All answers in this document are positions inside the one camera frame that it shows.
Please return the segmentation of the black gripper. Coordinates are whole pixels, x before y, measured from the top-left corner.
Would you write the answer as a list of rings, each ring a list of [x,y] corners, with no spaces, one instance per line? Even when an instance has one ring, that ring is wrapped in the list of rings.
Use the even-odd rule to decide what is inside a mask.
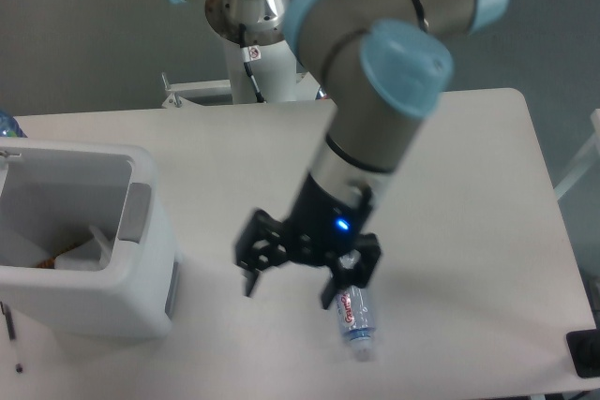
[[[244,295],[251,297],[262,272],[284,264],[286,254],[292,263],[328,265],[331,276],[320,297],[324,310],[342,290],[367,288],[383,253],[375,233],[361,234],[373,201],[373,190],[363,187],[358,204],[349,206],[309,174],[284,224],[255,210],[233,247],[234,263],[246,279]],[[328,254],[335,255],[331,263]]]

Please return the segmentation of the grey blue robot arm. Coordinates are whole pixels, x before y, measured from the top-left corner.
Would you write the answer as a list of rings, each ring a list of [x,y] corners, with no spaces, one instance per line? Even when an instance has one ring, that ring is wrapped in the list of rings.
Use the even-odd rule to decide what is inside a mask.
[[[270,22],[337,110],[289,216],[255,210],[235,244],[246,293],[288,262],[330,270],[323,307],[368,285],[382,251],[364,226],[452,77],[443,39],[496,22],[508,3],[290,0]]]

